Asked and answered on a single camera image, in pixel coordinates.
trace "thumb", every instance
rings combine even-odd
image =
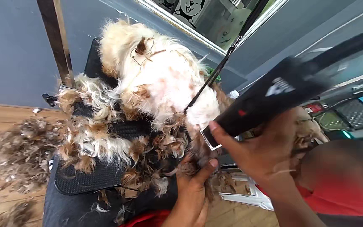
[[[215,168],[218,167],[218,160],[213,158],[194,176],[192,179],[199,186],[203,186],[204,182],[209,178],[211,173],[214,172]]]

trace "wooden floor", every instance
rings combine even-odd
[[[56,121],[64,119],[59,111],[43,110],[38,114],[32,112],[32,107],[11,107],[0,106],[0,131],[7,130],[15,123],[24,119],[37,116],[46,117],[47,120]],[[33,198],[36,205],[33,209],[33,216],[25,227],[40,227],[43,219],[43,205],[45,189],[26,195],[17,192],[4,190],[0,192],[0,214],[8,211],[16,203]],[[267,211],[254,206],[228,202],[216,199],[211,205],[206,227],[276,227],[278,226],[274,212]]]

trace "electric clipper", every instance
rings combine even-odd
[[[309,61],[287,57],[240,95],[215,118],[224,130],[236,137],[259,126],[330,88],[330,80],[320,74],[320,68]],[[221,147],[207,126],[200,131],[211,150]]]

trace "hair pile on floor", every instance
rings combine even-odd
[[[22,227],[32,217],[34,201],[15,204],[10,210],[0,214],[0,227]]]
[[[30,118],[0,132],[0,179],[5,181],[0,190],[28,193],[46,185],[48,161],[62,140],[62,126]]]

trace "white dog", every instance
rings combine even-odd
[[[140,23],[108,22],[100,54],[103,71],[121,81],[127,119],[139,113],[153,116],[153,128],[165,133],[166,126],[182,123],[184,109],[207,75],[189,49]],[[207,86],[188,109],[185,126],[193,137],[219,114],[217,93]]]

